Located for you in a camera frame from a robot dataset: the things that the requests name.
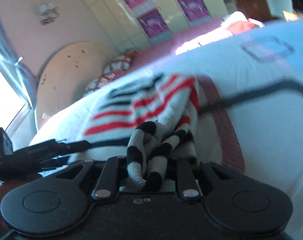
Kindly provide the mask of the patterned pillow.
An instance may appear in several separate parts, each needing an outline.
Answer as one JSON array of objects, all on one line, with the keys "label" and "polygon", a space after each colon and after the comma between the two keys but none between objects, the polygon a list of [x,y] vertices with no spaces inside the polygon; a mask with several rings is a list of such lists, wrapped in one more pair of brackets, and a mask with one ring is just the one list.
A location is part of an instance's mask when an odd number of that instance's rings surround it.
[{"label": "patterned pillow", "polygon": [[137,55],[137,51],[131,51],[113,57],[112,60],[105,66],[103,75],[118,75],[126,72],[130,69],[132,61]]},{"label": "patterned pillow", "polygon": [[96,90],[99,90],[103,86],[105,86],[108,83],[112,82],[114,79],[115,79],[115,74],[113,74],[113,73],[102,75],[102,76],[94,79],[85,88],[83,97],[86,97],[89,94],[95,92]]}]

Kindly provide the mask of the striped knit kids sweater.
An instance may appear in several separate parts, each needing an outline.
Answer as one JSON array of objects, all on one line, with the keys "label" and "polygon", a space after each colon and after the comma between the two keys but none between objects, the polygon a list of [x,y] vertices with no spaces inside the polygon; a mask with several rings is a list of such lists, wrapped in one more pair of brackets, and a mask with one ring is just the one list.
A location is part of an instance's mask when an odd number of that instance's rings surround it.
[{"label": "striped knit kids sweater", "polygon": [[157,191],[169,158],[195,159],[194,135],[202,97],[196,77],[158,74],[112,89],[94,104],[81,140],[92,148],[70,162],[127,157],[129,191]]}]

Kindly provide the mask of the grey window curtain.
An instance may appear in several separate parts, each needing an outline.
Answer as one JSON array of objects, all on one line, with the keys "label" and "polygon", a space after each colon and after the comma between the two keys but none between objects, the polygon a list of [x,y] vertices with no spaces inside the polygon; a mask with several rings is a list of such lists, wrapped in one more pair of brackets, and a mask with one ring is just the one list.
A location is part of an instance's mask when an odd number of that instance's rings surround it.
[{"label": "grey window curtain", "polygon": [[17,54],[0,19],[0,72],[13,90],[31,107],[36,106],[38,80]]}]

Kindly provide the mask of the lower left purple poster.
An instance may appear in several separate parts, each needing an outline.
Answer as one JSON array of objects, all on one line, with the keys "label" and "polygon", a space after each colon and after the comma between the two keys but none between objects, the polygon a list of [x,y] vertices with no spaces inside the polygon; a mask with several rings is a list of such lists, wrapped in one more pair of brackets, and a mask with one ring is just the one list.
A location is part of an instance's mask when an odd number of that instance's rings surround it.
[{"label": "lower left purple poster", "polygon": [[137,20],[146,33],[151,45],[156,45],[172,38],[169,27],[157,9],[139,16]]}]

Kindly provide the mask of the cream wardrobe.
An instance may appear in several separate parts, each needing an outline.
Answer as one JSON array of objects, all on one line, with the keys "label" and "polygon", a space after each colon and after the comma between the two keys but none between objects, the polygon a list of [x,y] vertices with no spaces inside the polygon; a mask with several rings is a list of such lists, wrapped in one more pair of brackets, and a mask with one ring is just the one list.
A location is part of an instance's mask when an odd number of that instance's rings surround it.
[{"label": "cream wardrobe", "polygon": [[226,0],[83,0],[118,51],[145,49],[232,12]]}]

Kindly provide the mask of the red white clothes pile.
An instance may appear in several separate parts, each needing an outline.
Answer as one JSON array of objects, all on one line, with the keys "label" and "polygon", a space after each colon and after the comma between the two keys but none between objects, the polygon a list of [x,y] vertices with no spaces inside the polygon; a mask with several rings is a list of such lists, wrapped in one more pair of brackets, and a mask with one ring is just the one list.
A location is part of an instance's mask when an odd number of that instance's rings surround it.
[{"label": "red white clothes pile", "polygon": [[236,11],[224,18],[221,27],[232,35],[238,35],[250,31],[253,28],[263,28],[265,25],[255,19],[247,18],[242,12]]}]

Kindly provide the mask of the lower right purple poster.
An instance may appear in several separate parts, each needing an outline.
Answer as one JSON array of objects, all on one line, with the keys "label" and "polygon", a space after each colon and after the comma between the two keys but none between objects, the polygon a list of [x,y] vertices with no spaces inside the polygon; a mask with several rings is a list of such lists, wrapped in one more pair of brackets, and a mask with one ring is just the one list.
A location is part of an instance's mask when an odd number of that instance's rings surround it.
[{"label": "lower right purple poster", "polygon": [[212,19],[203,0],[177,0],[189,25],[197,25]]}]

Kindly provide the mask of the rear patterned pillow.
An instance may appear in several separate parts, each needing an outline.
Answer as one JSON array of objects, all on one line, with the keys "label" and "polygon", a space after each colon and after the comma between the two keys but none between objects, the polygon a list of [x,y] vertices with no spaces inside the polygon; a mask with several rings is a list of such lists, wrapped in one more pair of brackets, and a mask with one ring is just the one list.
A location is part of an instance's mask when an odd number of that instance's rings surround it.
[{"label": "rear patterned pillow", "polygon": [[132,61],[137,55],[137,51],[131,51],[113,57],[112,60],[105,66],[103,75],[118,75],[126,72],[130,69]]}]

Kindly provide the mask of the front patterned pillow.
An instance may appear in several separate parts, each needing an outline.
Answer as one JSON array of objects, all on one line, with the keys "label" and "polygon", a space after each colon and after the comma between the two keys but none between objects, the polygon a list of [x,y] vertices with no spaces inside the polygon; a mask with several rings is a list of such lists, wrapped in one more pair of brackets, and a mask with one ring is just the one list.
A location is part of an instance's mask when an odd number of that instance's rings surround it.
[{"label": "front patterned pillow", "polygon": [[86,97],[89,94],[95,92],[96,90],[99,90],[103,86],[105,86],[108,83],[112,82],[114,79],[115,79],[115,74],[113,74],[113,73],[102,75],[102,76],[94,79],[85,88],[83,97]]}]

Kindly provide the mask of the beige round headboard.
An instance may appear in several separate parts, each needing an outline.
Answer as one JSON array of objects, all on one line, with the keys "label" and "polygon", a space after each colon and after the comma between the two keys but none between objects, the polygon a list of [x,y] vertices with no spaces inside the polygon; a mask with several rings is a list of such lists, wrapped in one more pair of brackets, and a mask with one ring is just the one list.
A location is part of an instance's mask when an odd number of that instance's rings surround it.
[{"label": "beige round headboard", "polygon": [[117,55],[101,44],[77,42],[52,56],[39,79],[35,107],[36,129],[78,101],[87,85],[101,76],[104,67]]}]

